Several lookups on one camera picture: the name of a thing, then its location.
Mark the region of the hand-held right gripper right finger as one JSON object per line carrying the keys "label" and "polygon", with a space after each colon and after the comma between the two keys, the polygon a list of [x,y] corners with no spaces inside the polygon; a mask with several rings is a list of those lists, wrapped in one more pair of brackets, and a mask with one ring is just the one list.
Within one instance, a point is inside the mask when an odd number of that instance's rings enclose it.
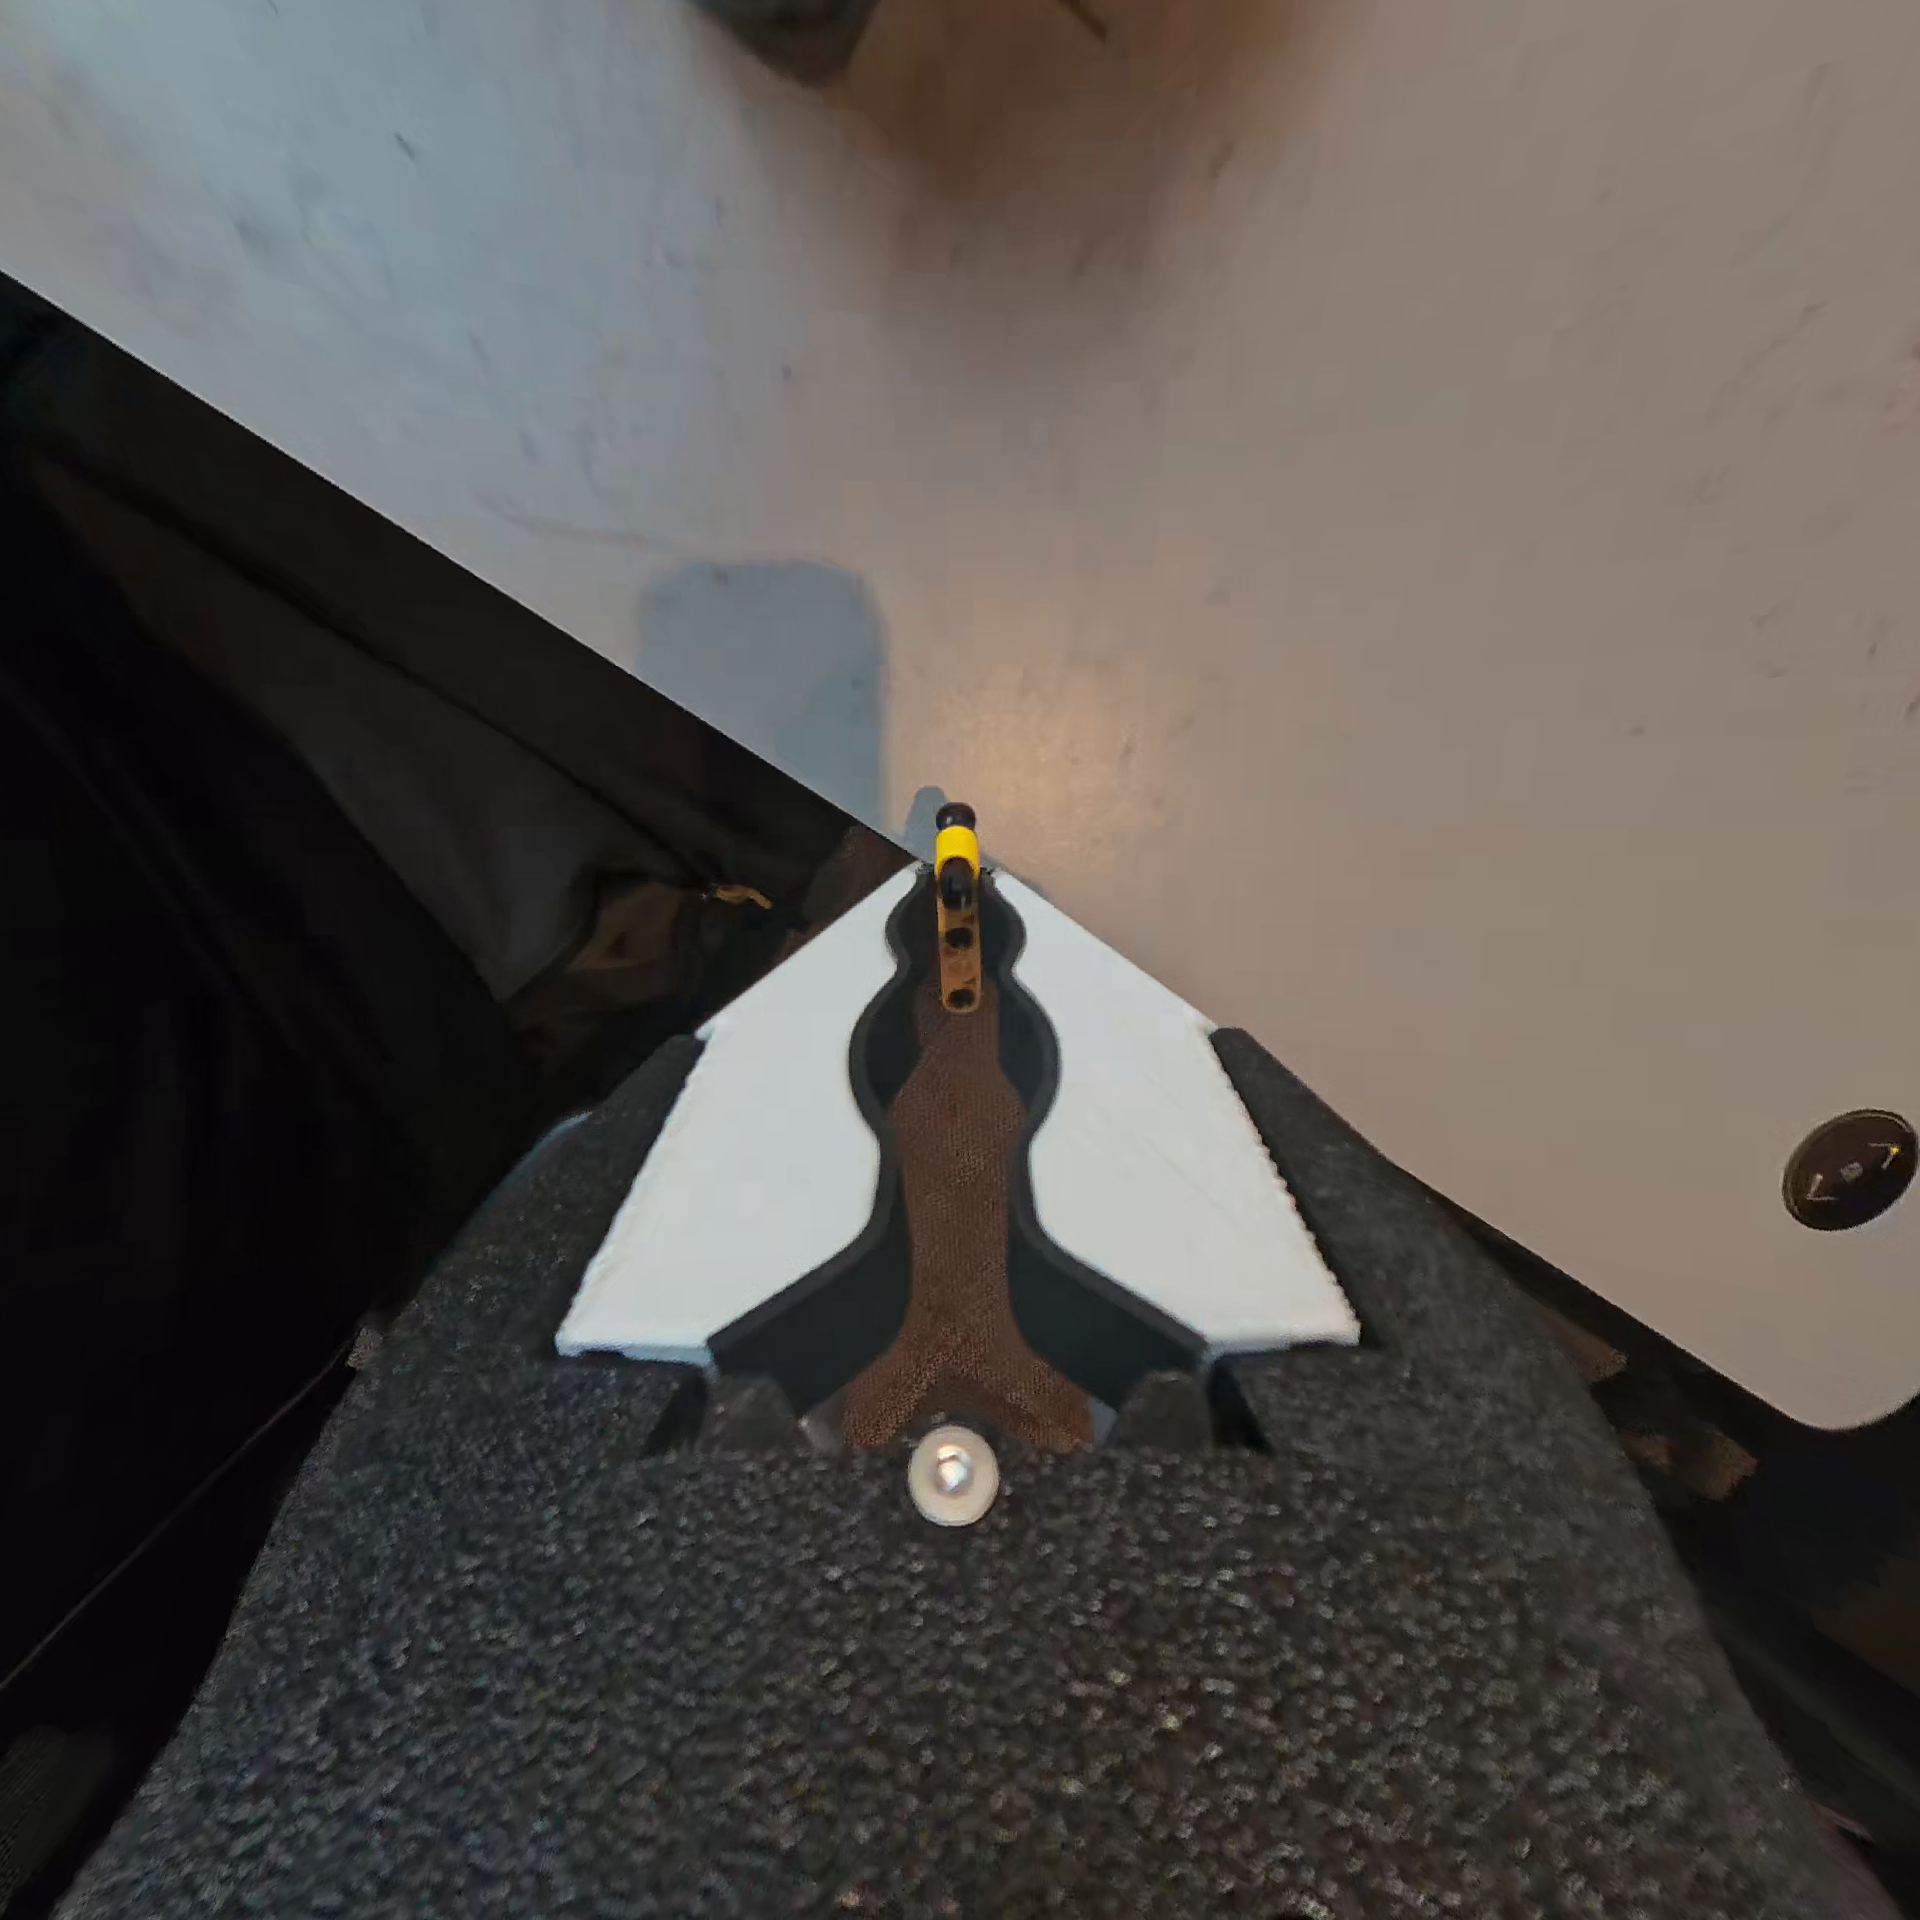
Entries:
{"label": "hand-held right gripper right finger", "polygon": [[999,1072],[1019,1092],[1004,1295],[1063,1378],[1209,1378],[1360,1348],[1213,1022],[1019,876],[982,900]]}

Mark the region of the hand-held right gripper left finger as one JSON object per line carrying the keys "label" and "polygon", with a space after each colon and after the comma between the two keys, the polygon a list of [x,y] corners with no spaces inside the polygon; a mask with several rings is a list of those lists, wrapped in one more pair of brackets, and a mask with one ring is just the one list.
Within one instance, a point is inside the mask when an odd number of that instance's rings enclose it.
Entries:
{"label": "hand-held right gripper left finger", "polygon": [[559,1357],[841,1393],[892,1348],[915,1279],[891,1108],[919,1068],[930,921],[930,872],[898,872],[699,1030]]}

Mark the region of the yellow brick beam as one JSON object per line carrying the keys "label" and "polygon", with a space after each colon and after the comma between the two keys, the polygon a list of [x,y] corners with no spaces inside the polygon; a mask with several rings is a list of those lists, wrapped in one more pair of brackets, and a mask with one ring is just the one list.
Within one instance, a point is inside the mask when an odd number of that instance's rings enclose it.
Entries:
{"label": "yellow brick beam", "polygon": [[932,810],[932,958],[938,958],[938,1003],[958,1022],[982,1003],[982,821],[976,802]]}

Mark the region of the grey desk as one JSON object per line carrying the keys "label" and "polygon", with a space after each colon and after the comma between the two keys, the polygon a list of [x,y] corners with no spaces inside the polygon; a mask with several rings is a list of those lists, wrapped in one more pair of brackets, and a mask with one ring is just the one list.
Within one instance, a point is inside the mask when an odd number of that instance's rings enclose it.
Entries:
{"label": "grey desk", "polygon": [[1766,1404],[1913,1399],[1913,9],[4,9],[4,275],[1249,1027]]}

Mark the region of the round black desk button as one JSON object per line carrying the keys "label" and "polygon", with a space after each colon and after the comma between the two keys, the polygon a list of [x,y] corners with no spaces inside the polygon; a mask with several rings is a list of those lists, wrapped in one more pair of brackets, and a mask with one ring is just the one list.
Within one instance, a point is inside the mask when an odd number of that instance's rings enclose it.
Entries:
{"label": "round black desk button", "polygon": [[1843,1108],[1818,1124],[1782,1163],[1782,1211],[1794,1231],[1850,1235],[1882,1220],[1920,1170],[1920,1130],[1903,1108]]}

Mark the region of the person's black clothing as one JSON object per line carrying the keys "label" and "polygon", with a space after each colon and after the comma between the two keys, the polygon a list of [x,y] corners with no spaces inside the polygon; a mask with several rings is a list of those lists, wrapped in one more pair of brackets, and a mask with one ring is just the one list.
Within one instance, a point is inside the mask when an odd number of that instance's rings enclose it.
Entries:
{"label": "person's black clothing", "polygon": [[898,851],[4,279],[4,1698]]}

